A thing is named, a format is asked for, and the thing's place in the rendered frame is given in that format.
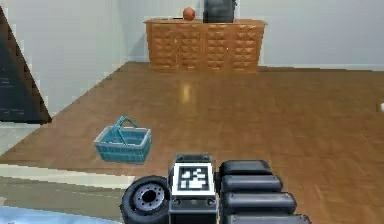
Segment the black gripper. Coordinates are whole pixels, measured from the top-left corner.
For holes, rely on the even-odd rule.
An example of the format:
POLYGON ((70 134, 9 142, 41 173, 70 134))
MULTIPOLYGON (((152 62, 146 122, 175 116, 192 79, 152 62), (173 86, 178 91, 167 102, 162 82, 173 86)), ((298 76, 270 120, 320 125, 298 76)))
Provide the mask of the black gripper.
POLYGON ((169 200, 165 177, 153 175, 135 180, 122 196, 124 224, 168 224, 169 200))

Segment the blue plastic basket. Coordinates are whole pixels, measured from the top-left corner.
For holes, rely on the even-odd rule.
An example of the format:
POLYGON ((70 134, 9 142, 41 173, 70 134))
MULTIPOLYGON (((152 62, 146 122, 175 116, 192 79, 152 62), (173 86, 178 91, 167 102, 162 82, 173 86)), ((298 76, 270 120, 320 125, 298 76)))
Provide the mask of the blue plastic basket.
POLYGON ((93 145, 104 161, 143 164, 152 145, 152 131, 139 127, 128 116, 121 116, 100 132, 93 145))

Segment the brown wooden sideboard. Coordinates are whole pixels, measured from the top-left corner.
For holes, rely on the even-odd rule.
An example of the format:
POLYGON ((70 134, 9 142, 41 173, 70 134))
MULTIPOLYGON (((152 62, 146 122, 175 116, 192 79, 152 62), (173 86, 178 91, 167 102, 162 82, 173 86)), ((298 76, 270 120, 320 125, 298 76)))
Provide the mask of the brown wooden sideboard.
POLYGON ((150 67, 158 71, 255 74, 266 23, 156 18, 145 22, 150 67))

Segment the dark brown cabinet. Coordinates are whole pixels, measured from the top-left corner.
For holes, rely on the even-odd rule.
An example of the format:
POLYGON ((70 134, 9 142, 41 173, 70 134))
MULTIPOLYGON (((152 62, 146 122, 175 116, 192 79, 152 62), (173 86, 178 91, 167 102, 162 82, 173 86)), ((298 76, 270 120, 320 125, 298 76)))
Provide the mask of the dark brown cabinet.
POLYGON ((52 121, 27 62, 0 6, 0 122, 52 121))

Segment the black box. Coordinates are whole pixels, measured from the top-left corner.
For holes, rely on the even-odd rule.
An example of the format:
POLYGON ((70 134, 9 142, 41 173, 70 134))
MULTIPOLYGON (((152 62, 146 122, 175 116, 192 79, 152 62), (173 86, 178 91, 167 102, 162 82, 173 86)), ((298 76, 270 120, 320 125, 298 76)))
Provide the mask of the black box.
POLYGON ((204 0, 204 23, 232 23, 237 0, 204 0))

